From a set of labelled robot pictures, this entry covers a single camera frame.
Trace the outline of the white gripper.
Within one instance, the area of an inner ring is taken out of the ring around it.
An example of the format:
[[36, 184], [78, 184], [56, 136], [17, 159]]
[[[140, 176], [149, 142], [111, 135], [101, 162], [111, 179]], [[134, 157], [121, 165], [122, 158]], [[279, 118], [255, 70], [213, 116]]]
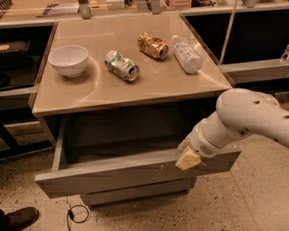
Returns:
[[187, 170], [201, 163], [200, 157], [215, 157], [223, 148], [223, 123], [220, 120], [201, 120], [178, 145], [181, 153], [175, 166]]

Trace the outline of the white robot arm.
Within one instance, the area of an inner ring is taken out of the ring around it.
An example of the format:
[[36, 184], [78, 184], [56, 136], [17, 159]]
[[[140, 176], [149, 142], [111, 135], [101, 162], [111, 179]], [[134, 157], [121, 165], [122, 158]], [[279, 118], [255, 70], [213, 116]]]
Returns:
[[213, 158], [223, 148], [251, 134], [269, 138], [289, 149], [289, 112], [271, 95], [245, 89], [224, 91], [216, 111], [202, 119], [178, 145], [175, 166], [186, 170]]

